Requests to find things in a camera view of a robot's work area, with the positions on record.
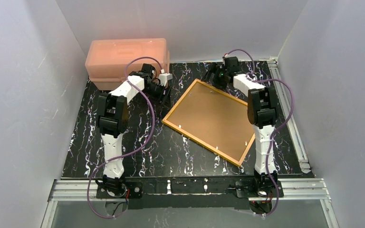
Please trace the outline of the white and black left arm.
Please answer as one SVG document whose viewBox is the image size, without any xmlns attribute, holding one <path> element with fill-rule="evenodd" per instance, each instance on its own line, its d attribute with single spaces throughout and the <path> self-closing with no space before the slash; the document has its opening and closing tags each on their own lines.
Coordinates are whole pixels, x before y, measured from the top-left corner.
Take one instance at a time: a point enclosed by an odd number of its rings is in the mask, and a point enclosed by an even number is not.
<svg viewBox="0 0 365 228">
<path fill-rule="evenodd" d="M 114 194 L 126 191 L 122 176 L 124 174 L 122 139 L 129 121 L 128 104 L 137 94 L 156 97 L 165 104 L 170 96 L 171 73 L 163 69 L 155 75 L 155 68 L 143 64 L 141 70 L 132 71 L 125 82 L 110 93 L 102 93 L 98 99 L 97 126 L 101 135 L 105 165 L 102 180 L 96 181 L 99 187 Z"/>
</svg>

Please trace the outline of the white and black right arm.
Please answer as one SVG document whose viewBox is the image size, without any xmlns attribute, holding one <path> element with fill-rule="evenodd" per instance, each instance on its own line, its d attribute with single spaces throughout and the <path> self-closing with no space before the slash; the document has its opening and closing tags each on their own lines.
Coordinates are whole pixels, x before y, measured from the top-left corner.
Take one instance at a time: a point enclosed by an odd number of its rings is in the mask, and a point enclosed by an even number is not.
<svg viewBox="0 0 365 228">
<path fill-rule="evenodd" d="M 254 181 L 250 187 L 257 194 L 269 194 L 277 187 L 278 174 L 274 163 L 273 133 L 278 118 L 275 87 L 250 80 L 239 67 L 237 57 L 226 54 L 221 64 L 212 63 L 202 81 L 223 90 L 227 85 L 247 94 L 247 116 L 255 133 L 256 162 Z"/>
</svg>

